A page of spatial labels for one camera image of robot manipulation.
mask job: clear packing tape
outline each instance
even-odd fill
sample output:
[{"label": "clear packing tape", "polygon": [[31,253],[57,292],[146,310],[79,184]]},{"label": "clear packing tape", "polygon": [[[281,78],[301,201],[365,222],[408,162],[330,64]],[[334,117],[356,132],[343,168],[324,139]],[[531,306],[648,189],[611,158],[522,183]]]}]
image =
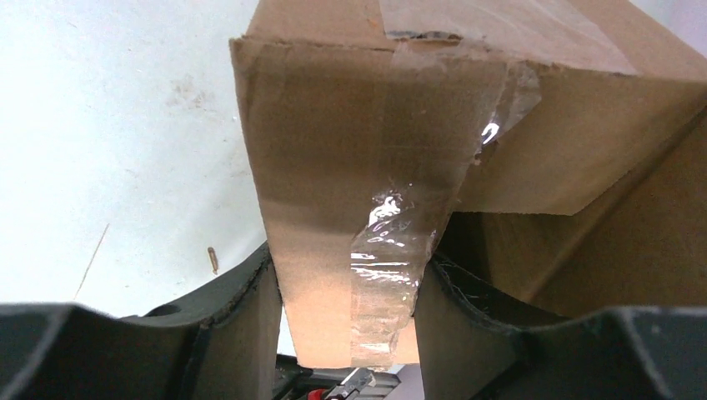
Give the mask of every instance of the clear packing tape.
[{"label": "clear packing tape", "polygon": [[[611,41],[565,0],[542,4],[381,0],[386,33],[400,43],[386,84],[376,96],[375,108],[382,113],[378,165],[372,168],[377,189],[370,214],[362,216],[365,227],[351,243],[351,365],[386,368],[394,363],[399,334],[413,314],[425,265],[447,225],[467,170],[483,146],[510,130],[541,100],[533,68],[507,57],[492,59],[479,52],[479,42],[520,52],[523,49],[517,45],[522,42],[496,33],[533,41],[539,40],[533,35],[552,33],[561,37],[545,37],[541,42],[551,43],[536,47],[543,57],[555,59],[553,51],[561,53],[554,50],[555,40],[589,44],[614,56]],[[481,15],[490,22],[469,20]],[[538,20],[541,30],[534,31]],[[448,45],[439,46],[440,40]],[[430,41],[438,45],[425,46]],[[613,61],[630,68],[622,57],[619,52]],[[460,58],[483,61],[470,67]],[[449,109],[462,115],[443,118]],[[389,112],[409,115],[409,121],[388,122]]]}]

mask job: hole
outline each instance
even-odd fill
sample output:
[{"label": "hole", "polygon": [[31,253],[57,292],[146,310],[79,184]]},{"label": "hole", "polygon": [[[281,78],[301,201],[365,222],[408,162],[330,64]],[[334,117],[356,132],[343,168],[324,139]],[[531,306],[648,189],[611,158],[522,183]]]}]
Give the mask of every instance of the hole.
[{"label": "hole", "polygon": [[166,315],[176,314],[182,311],[177,305],[174,304],[164,304],[145,314],[145,317],[164,317]]}]

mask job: metal part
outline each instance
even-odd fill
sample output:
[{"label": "metal part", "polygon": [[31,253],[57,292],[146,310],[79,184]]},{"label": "metal part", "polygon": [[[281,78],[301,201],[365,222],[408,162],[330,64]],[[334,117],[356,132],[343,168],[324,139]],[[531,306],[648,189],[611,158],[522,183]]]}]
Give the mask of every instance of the metal part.
[{"label": "metal part", "polygon": [[355,368],[331,391],[327,400],[353,400],[367,386],[375,386],[373,372],[367,368]]},{"label": "metal part", "polygon": [[425,398],[707,398],[707,309],[566,320],[435,255],[415,309]]}]

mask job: scuff mark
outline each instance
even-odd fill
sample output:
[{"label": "scuff mark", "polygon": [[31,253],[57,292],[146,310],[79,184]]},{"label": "scuff mark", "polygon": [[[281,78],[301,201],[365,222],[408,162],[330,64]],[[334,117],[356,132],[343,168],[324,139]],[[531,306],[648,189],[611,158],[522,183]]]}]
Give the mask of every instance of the scuff mark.
[{"label": "scuff mark", "polygon": [[86,282],[86,277],[88,276],[88,270],[91,269],[91,266],[93,265],[93,260],[96,258],[96,253],[98,253],[98,249],[101,247],[101,244],[103,243],[103,238],[106,237],[106,232],[108,232],[108,227],[110,227],[110,223],[106,224],[105,229],[103,229],[103,234],[101,234],[101,238],[98,239],[98,244],[96,245],[96,248],[93,250],[93,255],[91,256],[91,260],[88,262],[88,265],[86,266],[86,271],[83,272],[83,278],[81,279],[81,283],[78,284],[78,289],[76,289],[76,293],[73,295],[74,300],[76,300],[78,293],[81,292],[81,288],[83,288],[83,283]]}]

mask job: cardboard box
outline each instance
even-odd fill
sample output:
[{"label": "cardboard box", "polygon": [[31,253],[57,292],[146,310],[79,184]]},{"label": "cardboard box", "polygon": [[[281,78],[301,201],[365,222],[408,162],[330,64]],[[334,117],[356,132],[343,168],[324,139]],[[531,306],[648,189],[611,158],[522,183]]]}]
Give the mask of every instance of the cardboard box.
[{"label": "cardboard box", "polygon": [[568,316],[707,304],[707,111],[675,139],[572,217],[484,214],[490,281]]},{"label": "cardboard box", "polygon": [[[576,213],[704,106],[707,62],[628,2],[532,3],[261,0],[231,42],[302,365],[416,362],[409,286],[451,210]],[[513,128],[469,168],[493,123]],[[383,281],[407,287],[353,267],[388,200],[398,211],[379,222],[406,247],[374,253],[404,264]],[[357,335],[376,323],[388,356],[372,360]]]}]

